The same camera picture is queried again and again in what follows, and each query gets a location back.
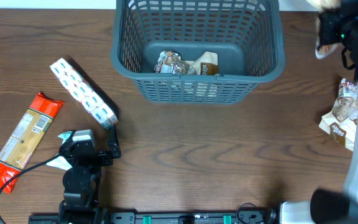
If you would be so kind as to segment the teal snack pouch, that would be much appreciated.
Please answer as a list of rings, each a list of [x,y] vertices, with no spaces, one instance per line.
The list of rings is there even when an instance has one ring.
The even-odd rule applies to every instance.
[[[65,143],[67,139],[70,137],[73,131],[65,131],[58,135],[60,139],[62,139],[62,143]],[[62,170],[69,170],[72,168],[72,165],[63,157],[58,156],[56,159],[46,163],[49,167],[55,167]]]

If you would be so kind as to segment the beige mushroom pouch brown header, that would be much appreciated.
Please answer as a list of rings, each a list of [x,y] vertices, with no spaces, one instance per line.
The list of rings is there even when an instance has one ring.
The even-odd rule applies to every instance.
[[[340,7],[341,0],[306,0],[311,4],[318,12],[324,12],[328,9],[337,9]],[[319,36],[316,38],[315,45],[316,58],[321,60],[331,55],[338,47],[339,44],[321,45]]]

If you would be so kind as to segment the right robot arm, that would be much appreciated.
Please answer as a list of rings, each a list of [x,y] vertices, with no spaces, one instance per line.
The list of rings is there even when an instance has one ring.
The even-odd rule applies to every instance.
[[[317,189],[309,200],[283,202],[266,211],[265,223],[358,223],[358,1],[314,4],[320,9],[316,48],[342,44],[342,64],[354,71],[353,81],[342,79],[319,126],[352,151],[352,160],[342,192]]]

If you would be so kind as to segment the mushroom pouch with label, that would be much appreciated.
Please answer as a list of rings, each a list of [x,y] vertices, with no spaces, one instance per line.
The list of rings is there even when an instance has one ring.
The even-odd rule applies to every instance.
[[[154,72],[173,75],[216,75],[219,73],[218,55],[214,52],[205,52],[195,61],[186,61],[176,52],[163,51],[159,55]]]

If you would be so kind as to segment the orange spaghetti packet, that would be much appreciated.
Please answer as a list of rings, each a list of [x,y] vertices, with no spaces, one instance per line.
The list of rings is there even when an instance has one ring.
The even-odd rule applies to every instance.
[[[52,121],[65,104],[38,93],[0,152],[0,187],[25,169]]]

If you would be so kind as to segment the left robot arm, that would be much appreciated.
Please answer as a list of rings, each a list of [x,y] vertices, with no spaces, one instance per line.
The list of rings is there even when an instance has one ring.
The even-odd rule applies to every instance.
[[[71,165],[63,176],[65,188],[58,223],[109,223],[107,208],[99,207],[103,166],[121,157],[116,126],[109,130],[108,150],[95,151],[90,129],[74,130],[59,148],[59,155]]]

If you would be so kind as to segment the tissue pack multipack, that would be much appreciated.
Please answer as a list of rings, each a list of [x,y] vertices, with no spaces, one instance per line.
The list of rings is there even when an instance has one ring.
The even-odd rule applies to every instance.
[[[50,66],[58,81],[104,129],[111,129],[118,118],[112,107],[101,98],[83,76],[65,59],[60,58]]]

